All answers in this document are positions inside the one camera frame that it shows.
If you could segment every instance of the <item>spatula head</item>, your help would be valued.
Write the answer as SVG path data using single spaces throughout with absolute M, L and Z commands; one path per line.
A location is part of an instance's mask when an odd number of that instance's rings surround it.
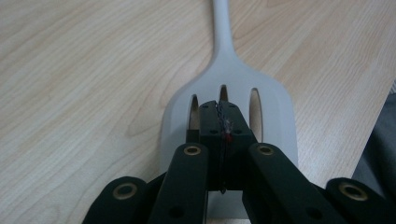
M 257 90 L 262 112 L 262 141 L 279 147 L 297 166 L 297 141 L 291 99 L 272 77 L 242 63 L 235 54 L 214 56 L 206 70 L 173 96 L 163 114 L 161 135 L 161 172 L 166 172 L 175 149 L 185 143 L 189 128 L 191 101 L 198 104 L 219 100 L 221 87 L 227 88 L 229 102 L 237 105 L 249 121 L 252 90 Z M 209 192 L 209 217 L 248 218 L 240 191 Z

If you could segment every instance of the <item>slotted spatula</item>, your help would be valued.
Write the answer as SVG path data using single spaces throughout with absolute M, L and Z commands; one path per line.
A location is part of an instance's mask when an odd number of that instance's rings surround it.
M 257 91 L 262 112 L 262 141 L 282 149 L 297 166 L 297 141 L 291 99 L 283 86 L 243 63 L 233 49 L 228 15 L 228 0 L 214 0 L 215 47 L 209 66 L 200 76 L 177 91 L 163 114 L 161 135 L 161 172 L 166 172 L 175 149 L 186 141 L 191 102 L 199 104 L 219 100 L 226 88 L 228 101 L 237 105 L 249 121 L 250 95 Z M 209 192 L 209 217 L 248 218 L 242 204 L 242 192 Z

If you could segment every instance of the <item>spatula handle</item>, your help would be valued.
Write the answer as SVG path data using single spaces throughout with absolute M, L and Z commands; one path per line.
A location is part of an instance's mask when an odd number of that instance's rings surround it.
M 215 55 L 233 54 L 233 33 L 231 31 L 228 0 L 213 0 L 215 19 Z

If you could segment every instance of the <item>wood grain surface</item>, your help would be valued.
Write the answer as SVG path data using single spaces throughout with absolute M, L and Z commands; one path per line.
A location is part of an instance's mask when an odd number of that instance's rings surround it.
M 395 11 L 231 0 L 235 49 L 289 91 L 299 168 L 322 187 L 352 175 L 395 78 Z M 209 0 L 1 0 L 0 223 L 80 223 L 111 180 L 158 175 L 164 108 L 212 30 Z

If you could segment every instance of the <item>black fabric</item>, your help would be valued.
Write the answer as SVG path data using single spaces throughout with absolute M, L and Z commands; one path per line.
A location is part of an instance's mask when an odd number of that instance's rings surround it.
M 396 94 L 388 96 L 352 178 L 396 204 Z

